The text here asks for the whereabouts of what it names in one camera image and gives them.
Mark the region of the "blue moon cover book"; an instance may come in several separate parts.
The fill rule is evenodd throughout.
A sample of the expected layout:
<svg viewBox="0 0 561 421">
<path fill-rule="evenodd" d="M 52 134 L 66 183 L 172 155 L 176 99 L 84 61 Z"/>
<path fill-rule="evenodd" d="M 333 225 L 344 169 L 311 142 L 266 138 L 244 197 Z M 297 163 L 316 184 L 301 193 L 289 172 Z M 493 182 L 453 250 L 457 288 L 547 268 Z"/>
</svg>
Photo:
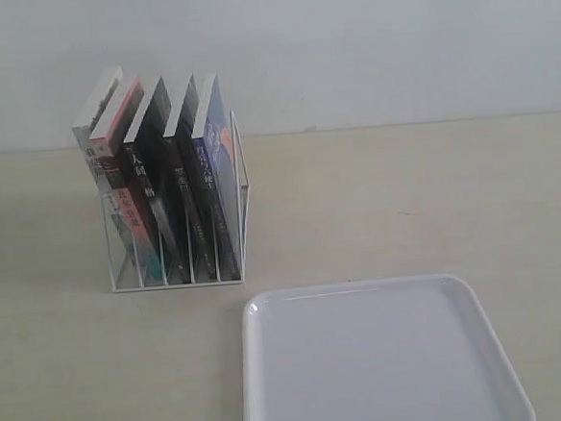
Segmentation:
<svg viewBox="0 0 561 421">
<path fill-rule="evenodd" d="M 215 73 L 204 78 L 191 138 L 214 220 L 221 273 L 241 278 L 240 232 L 232 137 Z"/>
</svg>

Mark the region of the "dark brown patterned book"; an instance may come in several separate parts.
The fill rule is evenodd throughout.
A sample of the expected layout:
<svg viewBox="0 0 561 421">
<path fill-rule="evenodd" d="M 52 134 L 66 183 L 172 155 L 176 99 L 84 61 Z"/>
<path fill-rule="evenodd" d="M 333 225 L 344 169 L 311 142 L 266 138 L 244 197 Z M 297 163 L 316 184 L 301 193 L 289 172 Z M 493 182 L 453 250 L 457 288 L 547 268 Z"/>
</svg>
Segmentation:
<svg viewBox="0 0 561 421">
<path fill-rule="evenodd" d="M 207 278 L 216 280 L 216 260 L 210 221 L 207 220 L 205 193 L 200 189 L 197 160 L 192 146 L 191 135 L 199 103 L 192 72 L 179 86 L 170 90 L 170 97 L 171 114 L 166 122 L 163 139 L 195 240 L 196 258 L 200 259 Z"/>
</svg>

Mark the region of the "black white-lettered book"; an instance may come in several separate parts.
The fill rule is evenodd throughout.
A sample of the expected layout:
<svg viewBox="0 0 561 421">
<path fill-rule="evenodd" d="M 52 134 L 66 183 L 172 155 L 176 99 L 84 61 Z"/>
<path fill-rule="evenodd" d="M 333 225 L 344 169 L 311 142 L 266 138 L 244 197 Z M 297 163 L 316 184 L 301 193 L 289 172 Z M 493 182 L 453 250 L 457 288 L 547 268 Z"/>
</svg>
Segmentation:
<svg viewBox="0 0 561 421">
<path fill-rule="evenodd" d="M 144 94 L 124 137 L 124 149 L 157 222 L 156 230 L 162 235 L 166 266 L 175 266 L 180 280 L 187 283 L 191 276 L 186 221 L 163 138 L 171 112 L 170 98 L 161 76 L 146 78 L 141 83 Z"/>
</svg>

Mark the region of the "red pink spine book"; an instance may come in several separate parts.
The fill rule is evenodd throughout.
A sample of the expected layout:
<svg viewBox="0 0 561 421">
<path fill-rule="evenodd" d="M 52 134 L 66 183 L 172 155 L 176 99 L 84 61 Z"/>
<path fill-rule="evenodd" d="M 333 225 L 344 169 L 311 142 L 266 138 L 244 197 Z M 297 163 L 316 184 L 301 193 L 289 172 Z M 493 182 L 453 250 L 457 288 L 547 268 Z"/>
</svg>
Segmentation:
<svg viewBox="0 0 561 421">
<path fill-rule="evenodd" d="M 123 146 L 143 95 L 144 87 L 138 75 L 121 81 L 89 141 L 105 170 L 119 214 L 128 224 L 132 250 L 137 254 L 136 264 L 146 268 L 151 277 L 157 278 L 161 271 L 157 226 Z"/>
</svg>

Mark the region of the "white plastic tray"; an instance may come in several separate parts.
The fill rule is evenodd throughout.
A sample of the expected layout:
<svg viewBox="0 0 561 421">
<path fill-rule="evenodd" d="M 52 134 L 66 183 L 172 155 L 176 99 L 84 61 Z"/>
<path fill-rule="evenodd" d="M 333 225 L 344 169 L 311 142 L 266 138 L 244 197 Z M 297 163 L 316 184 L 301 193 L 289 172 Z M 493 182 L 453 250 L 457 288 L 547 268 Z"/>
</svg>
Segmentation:
<svg viewBox="0 0 561 421">
<path fill-rule="evenodd" d="M 450 275 L 264 291 L 243 310 L 243 421 L 536 421 Z"/>
</svg>

